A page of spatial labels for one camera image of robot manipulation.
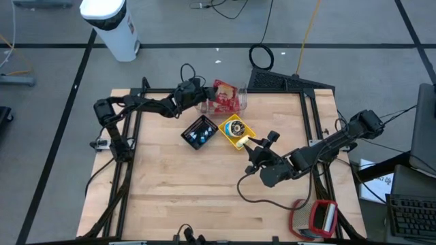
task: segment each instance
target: wooden tabletop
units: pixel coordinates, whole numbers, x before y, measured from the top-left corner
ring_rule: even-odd
[[[128,93],[129,90],[118,89],[112,91],[112,96]],[[332,91],[316,90],[315,94],[322,129],[334,132],[337,109]],[[146,96],[160,99],[166,94]],[[311,116],[309,100],[307,106]],[[288,230],[289,211],[268,203],[247,203],[238,196],[236,183],[249,164],[245,150],[235,149],[221,132],[199,150],[182,139],[180,134],[199,116],[195,108],[184,111],[178,120],[152,113],[142,115],[123,239],[171,240],[180,225],[188,223],[196,235],[203,234],[207,240],[271,241],[274,235],[284,242],[299,240]],[[242,119],[257,133],[257,138],[266,137],[271,130],[280,133],[272,145],[278,154],[307,145],[298,95],[249,94]],[[219,125],[225,118],[211,120]],[[311,125],[315,134],[313,120]],[[111,158],[108,150],[97,153],[93,172]],[[339,158],[348,161],[345,153]],[[78,235],[86,233],[107,207],[114,166],[104,170],[89,186]],[[356,231],[366,236],[351,169],[335,161],[330,172],[339,208]],[[265,187],[258,174],[241,184],[247,198],[270,199],[285,206],[305,199],[308,190],[309,175],[283,181],[274,188]],[[111,234],[115,234],[117,219],[118,210]]]

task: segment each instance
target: gray floor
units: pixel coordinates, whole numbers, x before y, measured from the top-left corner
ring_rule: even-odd
[[[129,0],[142,43],[251,43],[262,38],[269,1],[250,0],[240,17],[232,21],[212,10],[190,10],[189,2]],[[421,42],[436,43],[435,17],[431,17],[436,3],[402,2]],[[232,15],[242,3],[229,1],[220,7]],[[316,0],[275,1],[265,42],[301,42],[315,3]],[[81,19],[78,5],[70,10],[17,9],[17,42],[86,43],[91,28]],[[10,20],[10,5],[2,1],[0,34],[8,39],[12,38]],[[309,42],[413,43],[394,1],[387,0],[323,1]],[[0,50],[0,60],[4,51]],[[16,118],[0,141],[2,244],[16,242],[84,52],[81,48],[20,51],[33,63],[37,85],[0,86],[0,105],[12,107]],[[272,51],[276,57],[273,71],[294,73],[299,49]],[[426,53],[436,62],[436,50]],[[262,52],[254,55],[260,65],[268,63]],[[179,83],[178,71],[183,63],[191,63],[209,84],[214,79],[244,84],[251,71],[247,56],[246,48],[145,49],[135,61],[118,63],[107,49],[93,49],[27,241],[75,237],[84,186],[95,156],[88,143],[99,129],[92,110],[96,99],[108,96],[112,88],[139,86],[142,76],[149,79],[152,87],[174,87]],[[22,69],[24,65],[14,55],[0,73]],[[418,85],[431,83],[416,49],[306,49],[300,76],[336,86],[337,106],[347,118],[363,109],[382,115],[407,108],[416,103]],[[408,150],[413,125],[411,112],[389,124],[375,141]],[[395,154],[359,142],[350,157],[355,161],[382,161]],[[361,205],[369,237],[381,240],[383,223],[378,214],[383,214],[383,206],[364,201]]]

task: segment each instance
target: white trash can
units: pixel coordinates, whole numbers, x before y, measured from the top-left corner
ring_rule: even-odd
[[[83,0],[80,13],[116,60],[129,62],[136,58],[140,42],[126,0]]]

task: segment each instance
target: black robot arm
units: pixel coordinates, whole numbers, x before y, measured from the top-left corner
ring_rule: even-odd
[[[381,135],[384,124],[372,110],[363,110],[350,119],[346,127],[314,146],[297,148],[283,156],[273,152],[270,147],[279,138],[279,134],[271,131],[268,139],[256,140],[260,146],[253,149],[244,145],[249,154],[250,165],[245,171],[255,173],[260,169],[260,178],[264,185],[273,187],[283,180],[298,179],[308,174],[312,166],[321,161],[332,161],[339,149],[349,146],[360,138],[374,139]]]
[[[199,78],[191,78],[180,83],[166,98],[155,100],[139,96],[126,95],[124,97],[109,97],[99,99],[94,104],[94,111],[101,126],[107,129],[110,136],[110,150],[115,161],[128,161],[132,158],[132,151],[127,139],[123,137],[116,123],[123,120],[129,113],[154,112],[167,118],[182,114],[182,111],[205,102],[207,99],[215,100],[215,90],[211,87],[200,86]],[[123,106],[118,114],[115,113],[113,104]]]

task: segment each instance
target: black keyboard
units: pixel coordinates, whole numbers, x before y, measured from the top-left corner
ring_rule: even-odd
[[[394,236],[436,239],[436,198],[386,195]]]
[[[325,88],[334,92],[334,86],[331,85],[304,80],[296,75],[287,76],[256,68],[251,71],[248,89],[250,88],[287,89],[289,91],[299,91],[303,88]]]

